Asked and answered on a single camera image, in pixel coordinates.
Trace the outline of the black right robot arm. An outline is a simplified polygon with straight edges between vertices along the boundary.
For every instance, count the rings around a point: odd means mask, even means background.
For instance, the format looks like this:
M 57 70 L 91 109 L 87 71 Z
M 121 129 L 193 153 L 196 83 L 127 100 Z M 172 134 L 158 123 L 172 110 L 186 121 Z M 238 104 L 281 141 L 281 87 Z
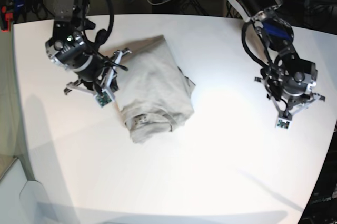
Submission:
M 78 76 L 76 81 L 67 83 L 64 94 L 74 90 L 87 93 L 101 107 L 115 100 L 114 93 L 118 91 L 116 70 L 128 70 L 120 61 L 131 53 L 128 48 L 115 51 L 111 57 L 99 52 L 114 26 L 113 4 L 111 0 L 105 1 L 109 13 L 108 27 L 99 30 L 92 42 L 86 35 L 87 30 L 96 27 L 86 17 L 90 0 L 55 0 L 53 33 L 45 43 L 49 60 Z

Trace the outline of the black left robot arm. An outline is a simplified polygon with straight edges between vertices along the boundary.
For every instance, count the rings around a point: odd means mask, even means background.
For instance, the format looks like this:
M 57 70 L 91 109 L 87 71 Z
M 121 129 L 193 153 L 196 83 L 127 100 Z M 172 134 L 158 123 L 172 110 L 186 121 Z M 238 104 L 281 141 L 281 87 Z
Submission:
M 242 27 L 242 45 L 248 56 L 261 66 L 261 77 L 255 81 L 264 85 L 267 98 L 278 111 L 276 126 L 287 129 L 293 116 L 325 97 L 315 93 L 318 71 L 316 64 L 301 59 L 293 45 L 292 26 L 280 18 L 276 10 L 282 0 L 228 0 L 245 21 Z M 246 41 L 246 33 L 253 27 L 262 43 L 263 62 L 253 54 Z

